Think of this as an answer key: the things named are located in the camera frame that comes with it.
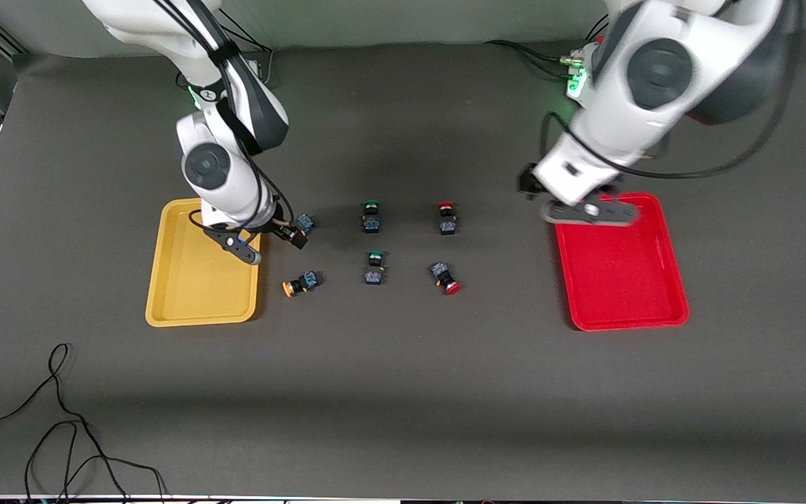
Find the electrical cord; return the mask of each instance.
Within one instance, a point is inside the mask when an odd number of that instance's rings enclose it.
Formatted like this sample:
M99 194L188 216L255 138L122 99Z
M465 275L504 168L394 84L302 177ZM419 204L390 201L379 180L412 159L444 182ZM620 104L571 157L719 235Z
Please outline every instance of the electrical cord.
M210 227L210 226L205 226L202 223L199 223L199 221L195 220L195 218L192 217L192 215L197 215L197 214L200 214L200 213L201 213L201 209L189 211L188 220L191 221L192 224L195 224L195 226L205 230L205 232L217 232L217 233L221 233L221 232L240 232L241 230L246 229L248 224L250 224L250 221L253 221L253 218L257 216L256 213L253 214L253 215L250 215L250 217L248 217L248 219L245 220L243 223L238 224L238 225L233 226L233 227Z
M282 202L285 204L285 209L288 210L288 220L293 221L297 217L297 214L294 213L294 208L291 208L291 202L289 202L288 198L285 197L285 193L282 192L282 190L278 188L278 185L276 185L272 181L272 179L269 178L269 176L266 175L266 173L264 173L263 170L260 169L259 166L257 166L257 164L255 162L253 162L253 160L250 158L250 154L248 154L247 152L244 152L244 155L247 157L247 162L250 163L250 165L253 167L253 169L255 169L255 171L257 173L259 173L259 175L262 176L262 178L266 181L266 183L269 184L274 191L276 191L276 194L278 195L278 197L281 198Z
M599 20L597 22L595 22L595 25L593 25L593 28L590 28L589 31L586 32L586 37L584 37L584 38L588 39L588 41L591 41L591 39L592 39L591 33L594 32L595 29L598 28L598 26L601 25L602 22L604 22L604 20L606 20L606 19L608 19L608 14L605 14L604 16L599 18Z
M232 16L230 16L230 15L229 15L229 14L228 14L228 13L227 13L225 10L223 10L223 9L222 9L222 7L220 7L220 13L221 13L221 14L223 14L224 16L226 16L226 19L228 19L228 20L229 20L229 22L231 22L233 25L236 25L236 28L237 28L237 29L240 29L240 30L241 30L241 32L242 32L244 35L246 35L246 36L247 36L247 41L248 41L248 42L251 42L253 45L256 45L257 47L259 47L260 49L262 49L262 50L264 50L264 51L269 51L269 52L272 52L272 49L271 49L271 48L267 47L266 45L262 45L262 44L260 44L260 42L258 42L256 38L253 38L253 36L251 36L251 35L250 35L250 33L248 33L248 32L246 31L246 29L244 29L244 28L243 28L243 26L242 26L242 25L239 25L239 24L238 24L238 22L237 22L237 21L236 21L236 20L235 20L235 19L234 19Z
M549 68L543 66L540 61L534 59L537 58L541 61L546 62L554 62L558 63L559 59L556 57L551 57L550 55L545 55L541 52L535 51L532 48L527 47L526 45L518 44L517 42L512 41L486 41L484 44L490 44L494 46L505 46L507 48L513 48L515 51L518 52L519 57L522 57L522 60L525 60L530 64L530 66L537 68L537 70L543 71L544 74L551 77L556 77L558 79L567 79L568 76L563 71L553 71Z
M603 24L603 25L601 26L601 28L599 28L599 29L598 29L598 30L597 30L595 33L593 33L592 35L590 35L590 36L589 36L588 38L586 38L586 39L588 39L588 41L592 41L592 39L595 39L596 37L598 37L598 35L599 35L600 33L602 33L602 30L603 30L603 29L606 29L606 28L608 28L608 23Z
M534 50L532 48L529 48L527 45L518 44L518 42L502 41L502 39L497 38L494 41L486 41L486 42L484 42L484 44L491 44L491 45L494 45L494 46L505 46L507 48L513 48L513 49L515 49L515 50L517 50L519 52L524 52L524 53L527 53L529 55L532 55L532 57L535 57L538 60L552 61L553 63L558 63L559 62L559 58L557 58L557 57L551 57L550 55L545 55L545 54L541 53L540 51L536 51L536 50Z
M185 84L182 84L181 82L179 82L180 79L185 81ZM185 80L185 76L182 75L182 71L177 71L176 72L176 77L175 77L175 79L173 79L173 83L175 83L176 87L179 88L179 89L188 90L189 83L188 83L188 80Z
M708 176L720 175L728 172L728 170L739 166L743 162L747 162L747 160L751 159L752 156L755 156L755 154L757 154L758 151L764 147L767 141L770 140L770 137L773 137L775 129L782 121L784 112L786 112L786 108L788 106L789 96L792 92L792 85L800 63L800 49L802 48L802 42L804 39L803 19L803 0L796 0L796 18L794 19L793 41L789 47L789 54L786 57L786 70L783 72L783 78L777 96L777 105L775 106L773 113L770 115L770 120L765 125L764 129L761 130L761 133L758 135L758 138L754 141L754 143L745 149L744 152L730 160L730 162L723 163L719 166L715 166L714 168L701 169L698 171L686 171L682 173L660 173L642 169L633 169L613 162L613 160L609 160L600 153L596 153L595 150L588 146L585 141L578 137L578 135L574 134L561 115L553 111L546 113L546 117L544 117L543 124L541 125L541 135L543 135L544 141L546 141L545 139L547 137L549 128L549 118L556 119L556 122L559 123L560 127L562 127L564 133L568 134L569 137L572 137L574 141L583 147L586 152L596 157L596 159L601 160L601 162L607 164L611 168L621 170L621 172L634 176L645 176L647 179L705 179Z
M71 440L70 445L68 446L67 463L64 469L64 488L58 494L57 500L55 500L55 504L61 502L61 495L64 495L65 500L69 500L70 484L73 482L73 479L76 478L76 475L79 475L80 470L83 469L84 466L86 466L86 463L92 459L101 459L103 460L103 462L105 462L105 466L106 469L108 469L108 476L111 480L111 484L114 485L116 490L118 490L122 495L122 497L124 498L128 498L128 494L126 493L124 488L122 488L122 485L116 478L114 469L111 466L111 462L124 463L124 465L126 466L132 466L138 469L144 469L146 471L152 472L154 476L157 478L157 488L160 490L160 498L161 501L163 501L163 495L165 494L165 492L167 492L167 486L166 482L164 482L163 480L163 475L160 474L160 471L157 471L157 469L154 469L154 467L150 467L148 465L141 465L141 463L130 462L127 460L122 460L120 458L115 458L106 455L101 447L101 444L99 443L98 438L95 437L94 434L92 434L92 429L90 428L89 421L87 421L82 414L73 411L72 409L67 407L67 404L65 404L64 392L61 389L61 377L59 376L58 373L61 371L62 367L64 367L64 363L65 361L67 361L67 356L69 354L70 354L70 346L68 344L55 345L55 348L52 349L51 353L48 354L48 377L46 377L38 386L36 386L31 395L29 395L29 397L26 400L24 400L22 404L20 404L17 408L15 408L12 412L10 412L10 414L3 415L0 417L0 421L4 421L8 418L11 418L13 415L18 414L18 412L22 411L23 408L29 405L29 403L31 403L33 399L36 398L39 391L44 389L44 387L47 386L52 381L54 381L55 383L55 396L57 396L57 402L59 408L61 409L62 412L65 412L65 414L73 416L73 419L71 420L61 420L55 422L51 427L48 428L48 430L38 441L38 443L36 443L36 446L34 447L31 456L29 456L29 459L27 460L27 464L24 467L23 472L24 492L26 494L27 501L31 502L31 490L29 490L29 475L31 474L33 462L36 460L36 455L38 455L38 451L45 444L45 441L47 441L48 438L55 431L58 430L58 428L64 426L71 427L72 430ZM98 452L98 455L91 456L89 459L86 460L86 462L81 463L80 466L76 469L76 471L73 472L73 475L70 475L71 460L73 460L73 448L74 445L76 444L76 438L79 434L80 427L83 428L83 432L86 434L86 437L89 438L90 441L92 441L92 444L94 445L96 452Z
M253 39L253 38L247 38L246 36L244 36L244 35L242 35L242 34L238 33L237 31L234 31L233 29L229 28L228 26L225 26L225 25L220 25L220 28L222 29L222 31L227 32L229 35L234 35L234 36L236 36L236 37L237 37L237 38L238 38L240 41L244 41L244 42L247 42L247 43L249 43L249 44L253 44L253 45L257 46L257 49L258 49L260 52L266 53L266 52L271 52L271 51L272 51L272 49L269 49L269 50L264 49L264 48L266 47L265 45L263 45L262 47L260 47L260 44L259 44L259 43L257 43L257 41L255 41L255 39Z
M730 10L730 7L735 6L735 4L738 3L739 0L726 0L726 2L723 2L723 5L720 6L720 9L717 9L717 12L711 14L711 17L720 19L720 16L726 13L726 11Z

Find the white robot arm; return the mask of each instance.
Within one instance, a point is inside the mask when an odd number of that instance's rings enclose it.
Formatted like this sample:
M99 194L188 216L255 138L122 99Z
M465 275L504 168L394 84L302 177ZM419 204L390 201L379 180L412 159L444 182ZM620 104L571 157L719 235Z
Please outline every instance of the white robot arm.
M615 167L636 163L684 114L706 124L748 114L783 77L784 0L607 4L616 20L604 41L563 58L583 109L532 170L553 195L541 211L550 223L630 223L636 209L598 198Z
M201 223L216 242L242 261L260 253L240 240L273 232L297 248L306 236L277 204L271 183L250 158L282 143L288 115L256 76L213 12L221 0L83 0L119 41L165 55L188 80L201 111L176 123L183 176L201 197Z

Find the black wire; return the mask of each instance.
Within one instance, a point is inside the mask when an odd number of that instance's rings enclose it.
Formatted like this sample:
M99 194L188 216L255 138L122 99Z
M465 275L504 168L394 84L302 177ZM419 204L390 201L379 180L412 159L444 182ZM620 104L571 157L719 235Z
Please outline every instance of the black wire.
M553 118L551 111L543 115L543 120L540 121L540 159L543 159L549 153L549 123Z
M39 440L39 443L36 443L36 447L34 447L33 452L29 454L29 458L27 459L27 464L23 468L23 491L27 495L27 502L32 501L31 495L29 495L29 470L33 466L33 461L36 460L36 454L39 453L39 449L41 449L42 444L45 443L45 440L48 439L49 436L54 433L58 427L62 425L70 425L73 428L73 434L71 434L70 438L70 446L67 449L67 467L64 470L64 488L67 488L67 480L68 476L70 475L70 460L71 456L73 456L73 445L76 443L76 435L79 433L79 430L76 428L76 424L79 424L79 421L76 420L63 420L55 422L54 425L48 428L48 430L43 434L42 438ZM58 495L58 499L55 502L61 501L61 496Z
M68 486L70 484L73 484L73 480L76 479L77 476L80 475L80 471L83 471L83 467L85 467L87 465L87 463L93 462L93 460L99 460L99 459L102 459L102 456L93 455L93 456L90 456L89 458L87 458L86 460L83 460L83 462L80 463L79 466L77 466L76 471L73 472L73 474L71 475L70 479L67 480L67 484L64 485L64 490L61 491L62 494L65 495L65 497L69 497L69 495L67 495L67 493L66 493L67 488L68 488ZM149 465L143 465L142 463L130 462L129 460L124 460L124 459L121 459L121 458L117 458L115 456L107 456L107 457L105 457L105 459L108 459L108 461L110 461L110 462L122 463L124 466L131 466L131 467L135 467L136 469L144 469L146 471L150 471L151 473L154 474L154 479L157 482L157 492L160 493L160 501L163 502L164 501L164 495L169 494L169 489L167 488L167 482L164 481L164 476L161 475L160 471L157 471L157 469L154 469L154 467L151 467Z
M62 352L62 354L61 354L60 358L57 359L57 355L58 355L59 352ZM101 459L101 460L103 460L103 462L105 462L105 466L106 466L106 469L108 469L108 476L110 477L111 484L114 484L114 487L116 489L118 489L118 491L120 491L122 497L124 497L124 498L127 498L128 495L127 495L126 491L124 490L124 488L122 488L122 485L120 484L118 479L116 479L116 475L114 473L114 468L111 466L111 462L124 463L124 465L126 465L126 466L132 466L132 467L136 467L138 469L144 469L144 470L147 470L147 471L150 471L150 472L154 473L154 476L157 478L157 488L160 490L160 498L161 498L161 501L163 501L163 495L164 495L164 492L167 490L167 485L166 485L166 482L164 482L163 475L161 475L160 471L157 471L157 469L154 469L154 467L150 467L148 465L141 465L141 463L130 462L128 460L124 460L124 459L121 459L121 458L116 458L116 457L106 455L104 453L104 451L102 450L102 448L101 448L101 444L99 443L98 438L96 438L95 435L92 434L92 430L90 430L89 421L87 421L86 418L82 414L79 414L79 412L74 412L72 409L67 407L67 404L65 404L65 402L64 402L64 392L61 389L61 377L58 375L58 373L61 371L62 367L64 367L64 363L65 363L65 361L67 361L67 356L69 354L70 354L70 346L68 344L55 345L55 348L52 349L51 353L48 354L48 377L47 377L47 379L44 379L33 390L31 395L29 395L29 397L24 402L22 402L22 404L20 404L20 406L18 406L16 409L14 409L14 411L10 412L10 414L7 414L7 415L4 415L4 416L0 417L0 421L3 421L3 420L6 420L7 418L9 418L10 416L13 416L14 414L17 414L17 412L22 411L22 409L25 408L36 397L36 395L38 395L39 391L41 391L41 389L44 386L47 386L49 382L54 381L54 383L55 383L55 396L57 396L58 406L61 408L61 411L65 412L65 414L69 414L69 415L71 415L71 416L76 418L76 420L63 420L63 421L55 422L51 427L48 428L48 430L45 432L45 434L42 436L42 438L38 441L38 443L36 443L36 446L34 447L32 453L31 453L31 456L29 456L29 459L27 460L26 466L24 467L24 473L23 473L24 492L26 493L27 501L28 502L31 501L31 492L29 491L29 475L31 474L33 463L36 460L36 455L38 455L38 451L41 449L42 445L45 444L45 441L48 440L48 438L55 431L57 431L58 428L63 427L64 425L69 425L73 429L73 432L71 433L70 445L68 446L68 451L67 451L67 463L66 463L66 465L64 467L64 488L61 491L61 493L58 494L58 497L57 497L57 500L55 500L55 503L58 503L58 502L61 501L61 495L62 494L69 501L69 498L70 498L70 492L69 492L70 483L73 482L74 478L76 478L76 475L80 472L80 469L83 468L83 466L85 466L87 462L89 462L90 460L94 460L94 459ZM98 452L98 455L92 456L89 459L87 459L86 462L81 463L80 467L78 467L76 469L76 471L74 471L73 475L70 475L71 460L73 460L73 448L74 448L74 446L76 446L76 437L77 437L77 434L79 433L79 428L77 427L78 425L83 427L84 433L89 438L89 440L92 441L92 444L95 446L95 449Z
M250 166L255 170L255 172L259 173L259 175L262 176L262 178L270 186L272 186L272 189L276 191L276 194L278 195L278 197L281 198L282 202L285 203L285 208L288 208L288 221L289 221L289 223L291 223L291 221L294 221L294 219L295 219L295 217L297 217L297 215L295 215L294 209L291 208L291 202L289 202L288 198L285 197L285 193L282 192L282 190L278 188L278 185L276 185L272 181L272 179L269 178L269 176L266 175L266 173L264 173L263 170L260 169L259 166L257 166L257 164L255 162L253 162L253 160L250 158L249 154L247 153L247 150L244 151L244 156L246 156L247 162L250 163Z
M272 52L272 49L271 49L271 48L268 48L268 47L266 47L265 45L260 44L260 42L258 42L256 38L253 38L253 36L251 36L251 35L250 35L250 33L248 33L248 32L246 31L246 29L244 29L244 28L243 28L243 26L242 26L242 25L239 25L239 24L238 24L238 22L236 22L236 20L235 20L235 19L234 19L232 16L230 16L230 15L229 15L229 14L228 14L228 13L227 13L225 10L223 10L221 7L220 7L220 13L221 13L221 14L223 14L224 16L226 16L226 19L228 19L228 20L229 20L229 21L230 21L230 22L231 22L233 25L236 25L236 27L237 27L238 29L240 29L240 30L241 30L241 32L242 32L244 35L247 35L247 38L249 38L249 39L250 39L249 41L250 41L250 42L251 42L253 45L258 46L259 48L263 49L264 51L269 51L269 52Z
M591 35L589 35L589 34L591 34L594 31L594 29L596 29L596 27L601 25L602 22L604 22L604 20L606 20L606 19L608 19L608 14L605 14L604 16L599 18L599 20L597 22L595 22L595 25L593 25L593 28L590 28L589 31L586 32L586 37L584 37L584 38L588 39L588 41L589 41L589 39L591 39Z
M494 46L505 46L507 48L513 48L519 52L525 52L529 55L532 55L532 57L537 58L538 60L552 61L553 63L559 62L559 58L557 57L551 57L550 55L545 55L540 51L536 51L532 48L529 48L527 45L518 44L518 42L502 41L502 39L495 39L495 41L486 41L484 42L484 44L492 44Z
M57 371L61 370L61 366L62 366L63 364L64 364L64 361L61 361L61 363L60 363L60 364L58 364L57 369L55 369L55 372L57 372ZM40 384L39 384L39 385L36 387L36 389L35 389L35 390L33 390L33 392L31 393L31 395L29 395L29 397L26 399L26 401L22 402L22 404L20 404L20 406L18 406L17 408L15 408L15 409L14 409L14 411L10 412L10 414L0 416L0 421L6 420L6 419L11 418L12 416L14 416L14 415L16 415L16 414L19 414L20 410L22 410L23 408L26 408L26 407L27 407L27 405L28 405L28 404L29 404L29 403L30 403L30 402L31 402L33 399L35 399L35 398L36 398L36 394L37 394L37 393L39 393L39 391L41 391L41 390L42 390L42 388L43 388L44 386L47 386L47 385L48 385L48 382L50 382L50 381L52 381L52 380L54 380L54 379L55 379L55 378L54 378L53 376L49 376L49 377L47 377L47 379L43 380L43 381L42 381L42 383L40 383Z
M711 17L719 19L720 16L722 16L724 13L726 13L726 11L730 10L730 7L735 6L735 4L738 4L738 3L739 3L739 0L727 0L726 2L723 2L723 5L720 6L720 9L717 9L717 12L713 13L711 15Z
M198 226L199 228L205 230L205 232L217 232L217 229L214 229L214 227L205 226L204 224L199 223L199 221L197 221L195 219L192 219L192 215L200 214L200 213L201 213L201 210L189 211L188 220L191 221L192 224L195 224L195 226Z
M233 112L234 112L234 96L233 96L233 93L232 93L232 83L230 82L230 80L228 78L228 74L226 73L226 70L224 70L223 68L220 68L220 74L223 77L223 82L226 83L226 96L227 96L227 98L229 100L229 105L231 106L231 108L233 108ZM247 152L247 146L244 144L243 141L241 141L241 138L238 138L238 135L235 134L234 132L232 132L232 136L234 137L234 139L236 139L236 144L238 146L238 150L241 151L241 153L244 156L244 159L246 160L248 165L250 165L250 169L253 170L253 176L255 176L255 178L257 179L257 197L256 197L255 201L257 202L257 209L259 209L260 208L260 199L262 199L262 196L263 196L262 176L265 176L265 174L262 172L262 170L260 170L259 166L255 165L255 163L253 163L253 160L250 158L250 153ZM250 215L248 220L244 221L244 223L239 227L240 228L246 227L248 224L250 224L250 221L252 221L253 218L256 217L256 216L257 216L257 211L255 210Z
M260 45L259 42L255 41L253 38L247 38L246 36L238 33L237 31L233 31L233 29L228 28L227 26L220 25L220 28L223 29L224 32L229 33L230 35L235 35L240 41L245 41L249 44L253 44L260 49L260 52L269 53L272 52L272 49L264 49L265 45Z
M170 2L170 0L153 0L157 6L161 8L167 15L170 16L175 22L186 32L188 32L189 36L195 39L196 42L201 44L205 51L208 54L213 52L213 48L211 48L210 44L208 44L207 39L201 35L201 32L198 32L198 29L189 22L188 19L182 14L181 10L179 10L175 4Z
M568 124L562 119L561 115L558 115L556 112L547 112L546 117L544 117L543 127L541 129L546 128L548 129L548 118L556 119L556 122L562 127L563 131L566 134L569 134L570 137L574 139L581 147L583 147L586 152L592 154L592 156L601 160L601 162L607 164L611 168L620 169L621 172L627 173L629 175L635 176L645 176L648 179L704 179L708 176L720 175L726 172L729 169L735 168L739 166L743 162L747 162L748 159L751 159L752 156L755 156L758 151L761 150L762 147L770 140L770 137L773 137L773 133L777 126L780 124L780 121L783 118L784 112L786 112L786 108L788 105L789 95L792 92L792 84L794 81L794 77L796 77L796 71L798 69L798 64L800 63L800 48L802 47L802 42L804 38L803 33L803 19L804 19L804 4L803 0L796 0L796 25L794 26L794 33L793 33L793 44L789 48L789 54L786 57L786 70L784 71L782 85L779 90L779 96L777 98L777 105L774 108L773 113L770 116L770 120L765 125L764 129L761 131L761 134L758 135L757 140L751 144L743 153L739 154L738 156L734 157L730 162L723 163L719 166L710 169L701 169L698 171L688 171L684 173L659 173L654 171L645 171L642 169L633 169L627 166L620 165L613 160L609 160L607 157L602 156L600 153L596 153L585 141L583 141L580 137L578 137L570 128Z
M519 57L522 58L522 60L526 61L528 64L530 64L530 66L537 68L537 70L543 71L543 73L546 74L547 76L556 77L559 79L568 78L566 73L562 73L561 71L553 71L550 70L549 68L546 68L545 66L543 66L543 64L540 63L540 61L531 58L531 55L538 55L537 57L541 57L541 60L543 61L557 62L558 61L557 59L549 57L549 55L541 54L537 51L534 51L534 49L525 47L525 45L521 45L511 41L487 41L484 42L484 44L513 48L518 53Z
M179 82L179 79L185 80L185 77L182 75L182 71L176 72L176 77L173 79L173 82L176 84L176 87L182 90L188 90L188 80L185 81L185 85Z
M589 36L587 39L588 39L589 41L592 41L592 39L595 39L595 37L596 37L596 36L597 36L599 33L602 33L602 30L603 30L603 29L606 29L606 28L608 28L608 23L603 24L603 25L602 25L602 28L598 29L598 30L597 30L595 33L593 33L592 35L590 35L590 36Z

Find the gray tabletop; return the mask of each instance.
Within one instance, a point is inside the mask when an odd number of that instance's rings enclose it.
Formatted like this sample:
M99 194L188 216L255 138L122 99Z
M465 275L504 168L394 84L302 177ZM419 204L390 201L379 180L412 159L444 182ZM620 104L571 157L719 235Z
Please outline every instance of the gray tabletop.
M191 99L163 59L36 58L0 138L0 414L70 342L68 404L174 494L806 502L806 47L801 70L741 169L627 182L662 202L688 323L588 334L538 203L514 190L544 112L570 107L562 84L489 45L283 51L271 85L291 129L260 165L322 227L303 251L269 242L252 321L154 329L160 210L193 195L173 133ZM768 111L683 121L644 167L725 162ZM359 232L370 198L379 235ZM453 237L434 229L444 199L460 205ZM368 249L388 252L382 287L361 283ZM456 296L429 278L438 260ZM326 284L286 299L305 269ZM22 492L63 418L53 393L0 427L0 494ZM46 491L68 438L39 454ZM85 479L114 494L100 466Z

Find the green led light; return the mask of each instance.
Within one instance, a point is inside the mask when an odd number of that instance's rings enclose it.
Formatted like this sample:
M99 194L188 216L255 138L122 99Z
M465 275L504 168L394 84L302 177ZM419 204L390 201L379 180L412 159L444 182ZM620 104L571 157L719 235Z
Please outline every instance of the green led light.
M586 84L586 70L581 68L575 76L572 76L572 83L568 85L568 96L576 99L580 96L584 84Z
M195 108L201 110L201 103L198 103L198 96L195 95L195 92L192 90L192 86L188 86L188 93L192 95L192 99L195 101Z

